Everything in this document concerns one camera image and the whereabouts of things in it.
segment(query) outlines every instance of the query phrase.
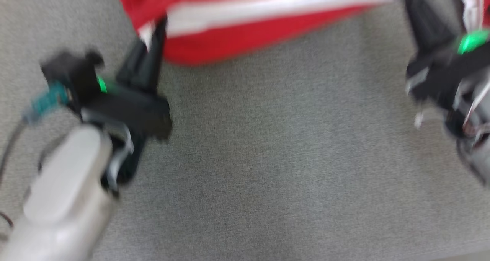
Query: black cable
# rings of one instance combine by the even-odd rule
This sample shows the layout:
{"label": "black cable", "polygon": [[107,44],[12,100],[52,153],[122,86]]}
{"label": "black cable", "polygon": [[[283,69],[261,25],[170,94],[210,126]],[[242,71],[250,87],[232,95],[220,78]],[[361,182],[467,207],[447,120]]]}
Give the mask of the black cable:
{"label": "black cable", "polygon": [[[22,132],[26,128],[26,126],[27,126],[27,124],[23,120],[21,120],[21,121],[19,121],[19,123],[17,123],[17,125],[14,129],[14,132],[12,132],[12,134],[10,135],[10,138],[7,142],[7,146],[5,147],[5,150],[3,150],[2,163],[0,163],[0,186],[2,184],[3,174],[5,174],[5,169],[7,168],[8,157],[10,156],[10,153],[12,152],[12,149],[14,148],[15,142],[19,139],[20,135],[22,134]],[[0,217],[2,217],[3,219],[5,219],[5,221],[7,221],[10,228],[14,228],[14,222],[6,214],[4,214],[3,212],[0,212]]]}
{"label": "black cable", "polygon": [[55,138],[51,142],[49,142],[49,144],[47,144],[44,147],[44,149],[42,150],[42,152],[39,156],[39,161],[37,163],[37,172],[38,173],[40,173],[42,171],[42,163],[44,162],[46,157],[49,154],[51,154],[53,152],[53,150],[56,149],[61,144],[61,142],[65,139],[65,137],[66,137],[66,134],[63,134],[63,135]]}

